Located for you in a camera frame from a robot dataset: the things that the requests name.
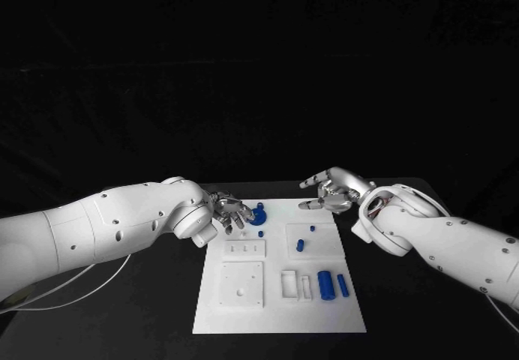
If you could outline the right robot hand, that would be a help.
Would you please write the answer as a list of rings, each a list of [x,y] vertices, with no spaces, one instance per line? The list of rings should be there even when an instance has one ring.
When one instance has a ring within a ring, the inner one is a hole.
[[[355,204],[360,205],[376,185],[357,174],[334,166],[308,177],[300,189],[317,186],[317,199],[298,204],[301,210],[324,209],[333,214],[346,212]]]

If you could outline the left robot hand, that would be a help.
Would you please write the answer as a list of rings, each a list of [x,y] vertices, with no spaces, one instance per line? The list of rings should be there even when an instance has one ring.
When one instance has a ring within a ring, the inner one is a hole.
[[[252,209],[228,192],[210,192],[209,203],[213,219],[220,223],[226,235],[232,234],[233,226],[245,228],[245,222],[255,220]]]

